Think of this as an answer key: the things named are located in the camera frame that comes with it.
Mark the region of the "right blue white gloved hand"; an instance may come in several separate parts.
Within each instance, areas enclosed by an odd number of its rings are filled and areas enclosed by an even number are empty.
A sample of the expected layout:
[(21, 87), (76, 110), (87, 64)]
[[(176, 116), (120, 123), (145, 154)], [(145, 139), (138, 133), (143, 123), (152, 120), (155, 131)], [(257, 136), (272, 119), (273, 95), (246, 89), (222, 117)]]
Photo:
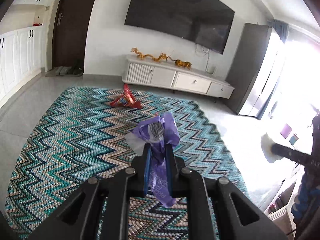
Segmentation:
[(319, 179), (311, 178), (304, 173), (302, 183), (299, 186), (298, 194), (294, 198), (291, 213), (294, 220), (300, 222), (305, 215), (310, 217), (319, 208)]

